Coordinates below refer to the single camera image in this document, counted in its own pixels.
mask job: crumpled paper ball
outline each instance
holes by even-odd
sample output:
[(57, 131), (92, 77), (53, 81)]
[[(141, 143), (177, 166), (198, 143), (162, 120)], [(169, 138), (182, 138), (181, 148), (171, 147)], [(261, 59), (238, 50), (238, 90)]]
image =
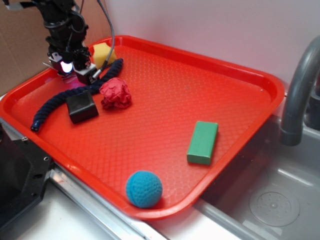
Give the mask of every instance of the crumpled paper ball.
[(104, 96), (101, 101), (103, 108), (116, 107), (126, 109), (132, 103), (132, 98), (126, 82), (118, 77), (105, 82), (100, 93)]

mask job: gray faucet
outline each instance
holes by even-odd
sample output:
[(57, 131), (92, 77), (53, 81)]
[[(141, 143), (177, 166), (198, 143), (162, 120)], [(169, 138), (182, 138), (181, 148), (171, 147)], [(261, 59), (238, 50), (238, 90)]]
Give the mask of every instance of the gray faucet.
[(320, 130), (320, 36), (307, 47), (295, 70), (280, 124), (280, 142), (296, 146), (301, 142), (303, 121)]

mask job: sink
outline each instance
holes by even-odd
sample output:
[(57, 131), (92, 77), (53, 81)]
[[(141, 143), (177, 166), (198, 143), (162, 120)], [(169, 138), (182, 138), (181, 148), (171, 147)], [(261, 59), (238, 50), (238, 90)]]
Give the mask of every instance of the sink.
[(320, 135), (279, 143), (272, 116), (202, 194), (200, 209), (242, 239), (320, 238)]

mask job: rope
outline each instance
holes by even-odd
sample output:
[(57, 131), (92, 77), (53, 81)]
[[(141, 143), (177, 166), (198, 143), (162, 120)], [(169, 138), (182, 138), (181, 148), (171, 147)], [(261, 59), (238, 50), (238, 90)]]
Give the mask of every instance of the rope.
[(31, 130), (33, 132), (38, 132), (41, 124), (45, 122), (49, 114), (52, 113), (57, 107), (64, 104), (67, 98), (81, 94), (86, 90), (90, 91), (92, 95), (99, 93), (99, 89), (105, 82), (116, 77), (120, 73), (123, 64), (124, 60), (122, 58), (119, 58), (113, 62), (106, 74), (101, 79), (95, 81), (93, 84), (80, 86), (74, 89), (60, 92), (46, 101), (45, 104), (34, 115)]

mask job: plastic tray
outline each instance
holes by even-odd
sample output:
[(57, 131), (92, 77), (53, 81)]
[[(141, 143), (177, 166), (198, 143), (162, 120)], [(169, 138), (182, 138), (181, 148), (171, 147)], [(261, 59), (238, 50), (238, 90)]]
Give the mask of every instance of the plastic tray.
[[(34, 133), (30, 126), (42, 104), (81, 85), (47, 69), (10, 91), (0, 116), (135, 218), (164, 218), (194, 203), (284, 98), (276, 77), (225, 61), (130, 36), (116, 37), (115, 52), (124, 59), (119, 77), (132, 95), (129, 108), (105, 110), (97, 94), (98, 117), (72, 124), (64, 104)], [(187, 162), (197, 121), (219, 124), (211, 165)], [(139, 170), (154, 172), (163, 184), (151, 209), (126, 197), (126, 182)]]

